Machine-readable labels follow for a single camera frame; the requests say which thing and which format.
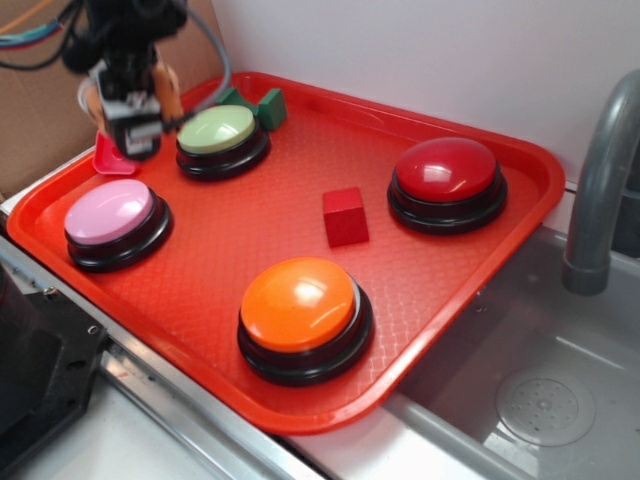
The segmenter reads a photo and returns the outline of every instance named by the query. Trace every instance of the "white wall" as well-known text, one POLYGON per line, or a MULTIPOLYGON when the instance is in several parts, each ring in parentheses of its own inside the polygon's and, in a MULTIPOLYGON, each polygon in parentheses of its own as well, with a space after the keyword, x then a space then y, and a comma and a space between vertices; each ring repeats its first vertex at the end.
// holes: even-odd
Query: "white wall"
POLYGON ((212 0, 235 71, 280 75, 537 143, 577 181, 640 68, 638 0, 212 0))

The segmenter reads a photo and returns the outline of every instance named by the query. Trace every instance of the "red cube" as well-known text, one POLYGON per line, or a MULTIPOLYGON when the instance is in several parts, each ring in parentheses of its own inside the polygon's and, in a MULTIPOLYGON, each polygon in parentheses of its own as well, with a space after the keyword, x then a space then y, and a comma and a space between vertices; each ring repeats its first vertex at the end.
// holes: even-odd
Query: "red cube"
POLYGON ((322 195, 324 225, 329 246, 338 247, 369 240, 367 219, 358 187, 322 195))

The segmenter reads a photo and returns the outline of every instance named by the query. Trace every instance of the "plastic tray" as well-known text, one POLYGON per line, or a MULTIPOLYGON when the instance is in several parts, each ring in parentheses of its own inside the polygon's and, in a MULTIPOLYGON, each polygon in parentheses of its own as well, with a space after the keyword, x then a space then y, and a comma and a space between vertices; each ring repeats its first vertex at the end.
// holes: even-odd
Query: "plastic tray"
MULTIPOLYGON (((175 137, 135 174, 175 216, 168 242, 143 262, 86 274, 71 262, 64 217, 85 192, 113 179, 93 153, 25 197, 9 217, 10 236, 155 351, 258 427, 311 434, 377 406, 476 292, 540 224, 564 190, 564 173, 545 150, 488 133, 258 73, 233 84, 257 103, 281 88, 288 118, 271 132, 272 151, 235 179, 201 183, 176 165, 175 137), (496 155, 509 185, 505 211, 486 227, 431 236, 399 226, 386 190, 396 160, 418 141, 476 139, 496 155), (322 194, 357 186, 368 242, 330 248, 322 194), (238 309, 251 281, 271 265, 319 256, 342 265, 369 295, 376 332, 350 371, 311 387, 256 376, 236 343, 238 309)), ((193 105, 217 85, 184 96, 193 105)))

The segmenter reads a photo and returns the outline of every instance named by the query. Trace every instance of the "cardboard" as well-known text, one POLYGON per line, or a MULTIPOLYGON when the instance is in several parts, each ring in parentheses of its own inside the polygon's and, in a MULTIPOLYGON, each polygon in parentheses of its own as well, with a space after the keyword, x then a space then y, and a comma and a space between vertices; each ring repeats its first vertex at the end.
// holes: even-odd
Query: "cardboard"
MULTIPOLYGON (((0 2, 0 28, 38 1, 0 2)), ((47 23, 66 4, 67 0, 54 0, 8 33, 47 23)), ((219 35, 209 1, 189 0, 189 5, 219 35)), ((58 47, 62 35, 32 48, 0 52, 0 60, 32 64, 46 59, 58 47)), ((183 91, 221 73, 213 46, 191 20, 177 36, 163 39, 157 46, 162 59, 178 74, 183 91)), ((14 195, 93 145, 96 128, 76 100, 83 78, 67 71, 61 60, 35 72, 0 68, 0 196, 14 195)))

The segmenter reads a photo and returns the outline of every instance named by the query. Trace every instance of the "button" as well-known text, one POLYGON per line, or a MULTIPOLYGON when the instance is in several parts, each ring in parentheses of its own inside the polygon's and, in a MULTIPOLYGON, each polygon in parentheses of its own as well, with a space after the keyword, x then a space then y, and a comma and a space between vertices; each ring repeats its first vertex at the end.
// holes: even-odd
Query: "button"
POLYGON ((312 350, 348 326, 355 288, 345 270, 329 260, 287 260, 251 283, 242 300, 242 323, 257 344, 271 351, 312 350))
POLYGON ((402 190, 425 202, 448 203, 486 190, 496 172, 491 150, 474 140, 440 138, 404 152, 396 165, 402 190))
POLYGON ((149 215, 153 199, 138 180, 116 180, 83 195, 69 209, 65 230, 73 241, 98 245, 129 233, 149 215))
POLYGON ((255 118, 247 107, 219 105, 185 123, 178 133, 178 143, 189 153, 215 153, 238 145, 254 128, 255 118))

